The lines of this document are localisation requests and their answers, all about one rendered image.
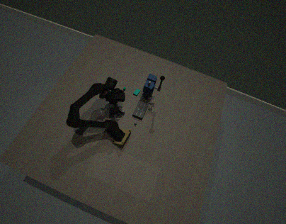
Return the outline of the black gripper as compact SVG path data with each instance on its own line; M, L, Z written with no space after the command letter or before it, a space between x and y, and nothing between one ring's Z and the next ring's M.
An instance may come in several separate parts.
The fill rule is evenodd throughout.
M118 92L120 92L120 89L115 88L115 89L111 90L111 92L113 93L113 96L111 97L111 99L108 99L108 100L106 99L106 101L109 101L109 104L113 105L113 107L110 108L110 110L109 110L109 114L113 115L113 114L121 113L120 108L117 107L117 102L114 101L115 93L118 94Z

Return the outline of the blue arbor press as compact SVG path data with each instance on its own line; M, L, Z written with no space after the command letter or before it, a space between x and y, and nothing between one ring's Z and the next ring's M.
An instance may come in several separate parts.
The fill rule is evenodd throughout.
M132 114L132 116L134 116L135 118L138 118L140 120L143 119L146 109L152 98L153 90L154 89L157 89L157 91L161 90L161 84L162 84L162 81L165 80L165 76L160 77L161 82L160 82L159 87L155 85L156 79L157 79L157 76L153 74L149 74L149 76L147 77L147 81L143 88L143 94L137 104L137 107L134 113Z

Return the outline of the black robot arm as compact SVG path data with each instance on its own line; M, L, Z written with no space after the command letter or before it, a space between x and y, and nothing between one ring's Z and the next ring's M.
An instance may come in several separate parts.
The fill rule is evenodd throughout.
M111 137L115 139L115 141L121 142L122 139L125 136L125 133L121 131L118 127L118 123L113 120L105 120L104 122L99 121L85 121L81 120L79 115L79 109L87 103L89 99L91 99L93 96L99 94L100 99L111 99L113 96L113 93L110 90L113 90L115 88L115 85L117 84L117 80L108 77L106 82L104 84L102 83L95 83L93 84L88 92L84 94L80 99L78 99L76 102L74 102L70 106L68 118L66 120L67 126L71 128L82 128L82 127L92 127L92 128L106 128L107 133L111 134ZM101 94L100 94L101 93ZM125 92L123 90L120 90L120 92L115 93L114 101L118 102L124 102L125 101Z

